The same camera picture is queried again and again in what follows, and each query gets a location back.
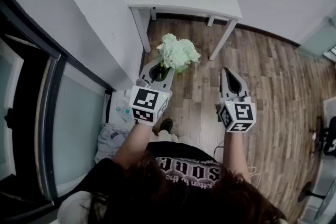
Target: shoe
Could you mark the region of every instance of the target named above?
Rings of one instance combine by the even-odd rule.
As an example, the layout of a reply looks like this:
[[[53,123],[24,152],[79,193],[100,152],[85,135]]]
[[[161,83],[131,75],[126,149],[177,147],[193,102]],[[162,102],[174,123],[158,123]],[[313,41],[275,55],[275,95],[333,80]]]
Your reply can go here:
[[[166,130],[167,132],[171,133],[172,128],[173,128],[173,120],[168,118],[161,123],[159,131]]]

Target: white cloth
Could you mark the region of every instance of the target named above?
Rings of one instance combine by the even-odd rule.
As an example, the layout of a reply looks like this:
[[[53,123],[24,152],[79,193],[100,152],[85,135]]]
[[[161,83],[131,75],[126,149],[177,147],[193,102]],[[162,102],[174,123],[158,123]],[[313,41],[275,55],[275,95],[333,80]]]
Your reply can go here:
[[[91,203],[91,193],[79,191],[69,196],[57,212],[59,224],[87,223],[87,215]]]
[[[98,136],[98,151],[94,161],[112,157],[120,148],[129,131],[117,128],[115,124],[105,123]]]
[[[150,142],[163,142],[163,141],[183,143],[183,144],[187,144],[189,146],[194,146],[194,147],[197,147],[197,148],[201,149],[201,146],[199,144],[197,144],[196,142],[191,140],[190,137],[188,137],[186,135],[177,137],[175,134],[170,134],[166,130],[159,131],[159,133],[157,135],[152,133],[152,136],[150,138]]]

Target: person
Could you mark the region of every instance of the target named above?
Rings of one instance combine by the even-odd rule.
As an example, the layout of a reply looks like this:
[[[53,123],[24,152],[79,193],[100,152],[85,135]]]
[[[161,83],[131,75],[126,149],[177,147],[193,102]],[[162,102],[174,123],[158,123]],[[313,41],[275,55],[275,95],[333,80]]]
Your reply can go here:
[[[160,130],[171,133],[166,119]],[[112,223],[195,219],[286,223],[249,183],[243,134],[226,133],[223,165],[183,143],[149,143],[152,127],[136,124],[111,158],[101,160],[58,211],[58,221]]]

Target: cable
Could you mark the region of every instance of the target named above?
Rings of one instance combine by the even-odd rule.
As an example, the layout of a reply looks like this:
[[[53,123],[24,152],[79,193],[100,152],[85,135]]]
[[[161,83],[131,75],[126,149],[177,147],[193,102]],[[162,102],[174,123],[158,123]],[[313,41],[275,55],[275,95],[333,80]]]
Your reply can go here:
[[[257,178],[257,181],[256,182],[253,182],[252,181],[252,178],[256,177]],[[250,175],[250,182],[251,184],[255,187],[255,188],[258,188],[259,185],[260,185],[260,181],[261,181],[261,174],[254,174],[254,175]]]
[[[214,150],[214,158],[215,158],[216,150],[217,150],[218,148],[224,148],[224,146],[220,146],[220,144],[222,144],[222,143],[224,143],[224,140],[221,141],[221,142],[218,144],[218,146],[215,147],[215,150]]]
[[[247,169],[250,175],[254,175],[257,172],[257,168],[254,166],[248,166]]]

